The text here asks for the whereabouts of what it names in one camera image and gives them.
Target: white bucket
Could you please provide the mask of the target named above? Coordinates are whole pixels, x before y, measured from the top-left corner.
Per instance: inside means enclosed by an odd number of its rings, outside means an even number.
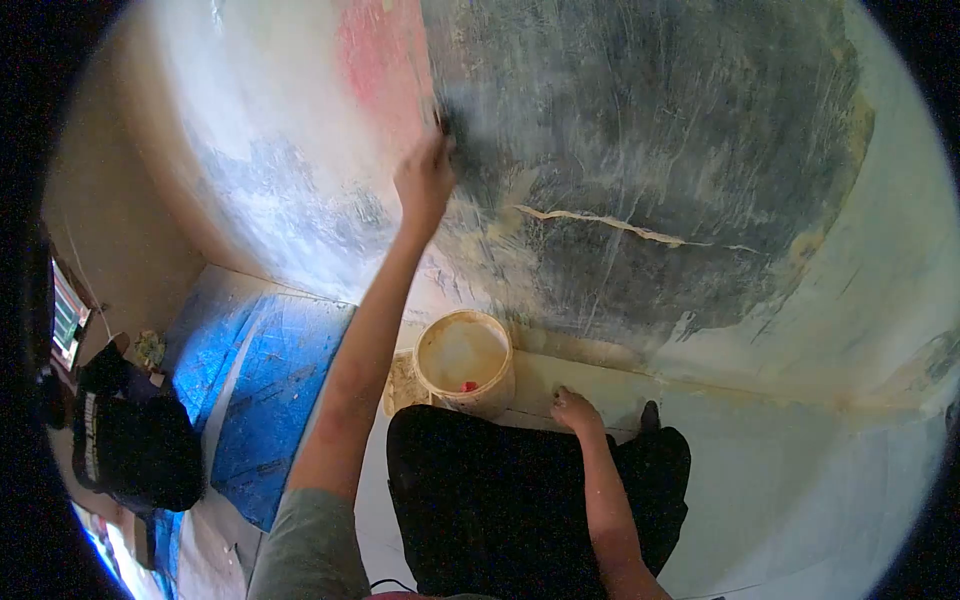
[[[514,347],[497,319],[457,310],[428,326],[414,348],[417,379],[448,408],[496,419],[516,393]],[[476,389],[461,392],[473,382]]]

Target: shoe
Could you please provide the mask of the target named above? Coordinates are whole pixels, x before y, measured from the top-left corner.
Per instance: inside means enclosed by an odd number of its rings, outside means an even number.
[[[660,429],[660,408],[654,400],[649,400],[640,415],[640,433]]]

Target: hand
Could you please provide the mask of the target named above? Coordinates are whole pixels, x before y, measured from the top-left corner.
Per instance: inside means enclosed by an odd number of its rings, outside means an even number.
[[[570,392],[564,386],[561,386],[553,397],[553,408],[550,409],[550,415],[557,423],[569,427],[578,436],[587,434],[591,430],[604,431],[600,413],[593,408],[589,400],[579,394]]]
[[[402,228],[413,231],[427,242],[437,232],[453,193],[456,177],[450,167],[453,142],[435,126],[400,162],[394,185],[403,206]]]

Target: gray sleeve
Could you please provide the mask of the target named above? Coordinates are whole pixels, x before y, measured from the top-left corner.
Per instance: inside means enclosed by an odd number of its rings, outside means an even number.
[[[359,600],[371,594],[353,507],[323,490],[283,495],[253,568],[250,600]]]

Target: wall crack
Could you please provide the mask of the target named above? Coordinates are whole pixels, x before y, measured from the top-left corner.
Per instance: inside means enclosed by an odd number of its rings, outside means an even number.
[[[679,248],[680,246],[700,246],[703,248],[707,248],[710,246],[714,246],[714,244],[710,244],[706,242],[688,242],[679,237],[675,237],[673,235],[667,235],[666,233],[659,233],[657,231],[653,231],[652,229],[648,229],[648,228],[634,227],[629,223],[620,221],[618,219],[614,219],[613,217],[600,217],[600,216],[588,214],[588,213],[570,212],[569,210],[551,210],[550,212],[541,212],[539,210],[536,210],[535,208],[531,208],[530,206],[526,206],[524,204],[514,204],[513,208],[519,210],[524,214],[530,215],[531,217],[540,219],[542,221],[547,221],[549,219],[557,219],[561,217],[564,217],[567,219],[579,219],[581,221],[596,221],[598,223],[609,225],[612,228],[630,231],[632,233],[635,233],[636,235],[639,235],[645,240],[651,240],[654,242],[660,242],[661,244],[666,244],[670,248]],[[766,254],[766,252],[759,252],[754,250],[753,248],[748,248],[746,246],[740,246],[740,245],[721,246],[720,248],[725,248],[727,250],[733,250],[733,251],[752,252],[754,254]]]

